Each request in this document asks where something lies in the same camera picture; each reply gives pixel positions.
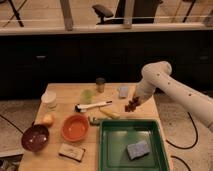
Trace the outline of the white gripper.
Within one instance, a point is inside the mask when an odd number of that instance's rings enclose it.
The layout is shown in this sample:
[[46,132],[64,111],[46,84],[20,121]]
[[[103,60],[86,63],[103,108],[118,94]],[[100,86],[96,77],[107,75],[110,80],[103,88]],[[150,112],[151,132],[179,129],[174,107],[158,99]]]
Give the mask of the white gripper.
[[133,97],[138,99],[139,104],[143,104],[152,97],[155,90],[156,87],[154,85],[152,85],[145,79],[142,79],[136,85]]

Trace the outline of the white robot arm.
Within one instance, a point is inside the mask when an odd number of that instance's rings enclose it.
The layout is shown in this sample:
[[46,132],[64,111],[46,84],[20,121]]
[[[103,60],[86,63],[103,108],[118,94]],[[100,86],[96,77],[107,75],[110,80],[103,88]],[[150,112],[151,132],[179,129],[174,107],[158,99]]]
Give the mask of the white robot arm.
[[159,88],[213,132],[213,98],[176,81],[171,73],[172,66],[167,61],[146,64],[141,70],[142,79],[136,85],[133,97],[143,104]]

